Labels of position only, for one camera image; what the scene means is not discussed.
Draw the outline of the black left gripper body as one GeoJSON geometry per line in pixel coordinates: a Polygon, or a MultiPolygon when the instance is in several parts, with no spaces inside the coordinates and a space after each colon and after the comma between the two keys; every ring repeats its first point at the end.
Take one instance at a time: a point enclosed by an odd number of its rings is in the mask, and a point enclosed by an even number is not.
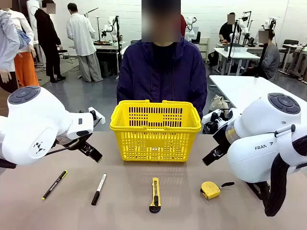
{"type": "Polygon", "coordinates": [[[94,156],[95,148],[87,142],[89,137],[90,136],[80,137],[78,139],[78,143],[76,144],[76,149],[86,156],[94,156]]]}

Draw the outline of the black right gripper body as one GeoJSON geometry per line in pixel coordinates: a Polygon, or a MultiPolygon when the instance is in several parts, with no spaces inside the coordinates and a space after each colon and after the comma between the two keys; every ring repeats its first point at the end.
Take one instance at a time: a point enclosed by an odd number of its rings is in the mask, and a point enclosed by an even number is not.
{"type": "Polygon", "coordinates": [[[214,157],[223,157],[234,142],[235,130],[233,128],[220,128],[213,135],[218,146],[213,150],[214,157]]]}

